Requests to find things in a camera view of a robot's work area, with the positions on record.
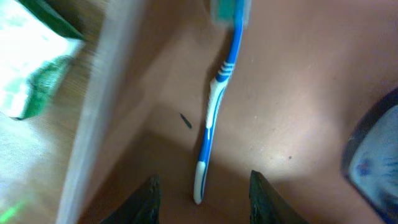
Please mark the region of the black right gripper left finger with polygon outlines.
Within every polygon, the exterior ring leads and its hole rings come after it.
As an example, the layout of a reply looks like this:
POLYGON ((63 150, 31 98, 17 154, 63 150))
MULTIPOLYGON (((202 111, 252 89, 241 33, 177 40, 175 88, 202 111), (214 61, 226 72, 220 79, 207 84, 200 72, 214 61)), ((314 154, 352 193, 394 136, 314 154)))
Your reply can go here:
POLYGON ((155 174, 100 224, 159 224, 160 202, 160 177, 155 174))

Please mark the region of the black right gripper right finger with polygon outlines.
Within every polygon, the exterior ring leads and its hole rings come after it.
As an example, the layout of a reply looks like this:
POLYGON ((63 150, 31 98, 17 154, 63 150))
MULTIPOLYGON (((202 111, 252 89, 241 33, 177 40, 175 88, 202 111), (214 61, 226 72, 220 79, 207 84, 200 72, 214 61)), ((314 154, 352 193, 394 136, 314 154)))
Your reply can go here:
POLYGON ((250 224, 308 224, 258 171, 249 180, 250 224))

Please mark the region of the purple liquid bottle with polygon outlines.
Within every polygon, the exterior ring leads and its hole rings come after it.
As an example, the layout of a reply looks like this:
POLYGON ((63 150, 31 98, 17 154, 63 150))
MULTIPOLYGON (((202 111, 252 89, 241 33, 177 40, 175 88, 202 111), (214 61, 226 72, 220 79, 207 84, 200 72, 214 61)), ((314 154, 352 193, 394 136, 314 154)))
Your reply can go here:
POLYGON ((397 223, 397 89, 359 120, 343 150, 341 173, 384 223, 397 223))

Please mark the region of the blue white toothbrush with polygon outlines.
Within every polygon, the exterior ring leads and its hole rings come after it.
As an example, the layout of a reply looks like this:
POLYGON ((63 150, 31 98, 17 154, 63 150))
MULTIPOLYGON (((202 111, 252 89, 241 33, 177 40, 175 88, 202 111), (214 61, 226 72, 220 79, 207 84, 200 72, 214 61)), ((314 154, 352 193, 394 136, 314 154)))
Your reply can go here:
POLYGON ((236 68, 244 29, 248 25, 250 17, 251 0, 212 1, 210 9, 213 21, 228 27, 232 31, 232 40, 225 60, 220 65, 214 79, 210 82, 205 128, 193 184, 193 201, 197 205, 203 201, 218 111, 228 83, 236 68))

